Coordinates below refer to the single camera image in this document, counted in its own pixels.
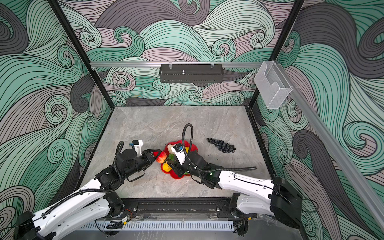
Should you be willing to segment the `small yellow wrinkled fruit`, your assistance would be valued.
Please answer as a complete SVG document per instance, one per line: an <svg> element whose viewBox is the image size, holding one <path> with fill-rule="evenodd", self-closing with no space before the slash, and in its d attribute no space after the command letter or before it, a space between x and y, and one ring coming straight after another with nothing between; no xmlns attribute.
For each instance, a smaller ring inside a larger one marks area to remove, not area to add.
<svg viewBox="0 0 384 240"><path fill-rule="evenodd" d="M162 170L163 170L164 172L168 173L168 172L170 172L170 171L172 170L172 167L170 167L170 165L169 165L167 162L165 162L165 163L163 163L163 165L162 165Z"/></svg>

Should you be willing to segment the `red yellow apple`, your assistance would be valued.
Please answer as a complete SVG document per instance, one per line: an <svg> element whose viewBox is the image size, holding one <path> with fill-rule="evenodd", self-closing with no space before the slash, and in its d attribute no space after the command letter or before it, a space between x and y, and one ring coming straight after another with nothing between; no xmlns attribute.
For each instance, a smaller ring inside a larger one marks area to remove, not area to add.
<svg viewBox="0 0 384 240"><path fill-rule="evenodd" d="M157 158L156 158L156 161L159 163L159 164L163 164L166 159L167 159L167 154L164 152L164 151L161 151L158 155L157 155Z"/></svg>

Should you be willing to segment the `green lime fruit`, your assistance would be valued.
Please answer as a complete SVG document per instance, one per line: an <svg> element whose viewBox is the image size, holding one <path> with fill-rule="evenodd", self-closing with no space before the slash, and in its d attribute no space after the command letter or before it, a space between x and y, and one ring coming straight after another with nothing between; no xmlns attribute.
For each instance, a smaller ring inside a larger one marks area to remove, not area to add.
<svg viewBox="0 0 384 240"><path fill-rule="evenodd" d="M177 160L177 158L174 154L168 155L168 162L175 162L176 160Z"/></svg>

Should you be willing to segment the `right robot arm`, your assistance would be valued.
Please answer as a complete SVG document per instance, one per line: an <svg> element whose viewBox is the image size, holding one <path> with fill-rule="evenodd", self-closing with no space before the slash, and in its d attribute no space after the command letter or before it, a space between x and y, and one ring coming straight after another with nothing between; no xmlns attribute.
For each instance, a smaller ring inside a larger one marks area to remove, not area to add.
<svg viewBox="0 0 384 240"><path fill-rule="evenodd" d="M169 151L168 165L179 177L188 174L193 180L210 189L234 191L234 208L241 214L263 214L282 224L299 229L303 196L286 180L257 179L242 173L252 168L225 169L209 164L197 152L185 153L182 148Z"/></svg>

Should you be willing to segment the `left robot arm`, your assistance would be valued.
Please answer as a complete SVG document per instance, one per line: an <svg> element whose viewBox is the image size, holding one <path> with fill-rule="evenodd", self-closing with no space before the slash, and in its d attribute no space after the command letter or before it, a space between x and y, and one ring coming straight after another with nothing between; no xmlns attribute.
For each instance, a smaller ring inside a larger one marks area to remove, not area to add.
<svg viewBox="0 0 384 240"><path fill-rule="evenodd" d="M77 191L41 211L21 214L14 239L59 239L99 218L123 216L125 206L117 189L131 175L150 167L160 153L161 150L144 150L138 156L134 149L117 151L113 163Z"/></svg>

